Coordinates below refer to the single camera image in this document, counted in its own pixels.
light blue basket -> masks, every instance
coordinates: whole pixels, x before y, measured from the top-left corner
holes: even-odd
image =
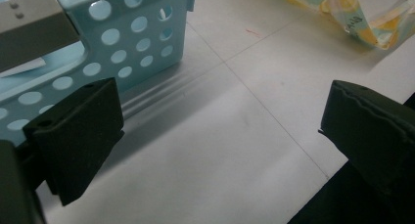
[[[43,57],[46,67],[0,78],[0,138],[92,81],[115,77],[120,92],[179,62],[194,0],[58,0],[80,42]]]

white table surface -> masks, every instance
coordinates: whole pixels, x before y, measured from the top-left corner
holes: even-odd
[[[415,92],[415,37],[372,49],[283,0],[196,0],[186,29],[182,62],[122,96],[84,196],[38,189],[49,223],[287,223],[346,162],[317,133],[331,82]]]

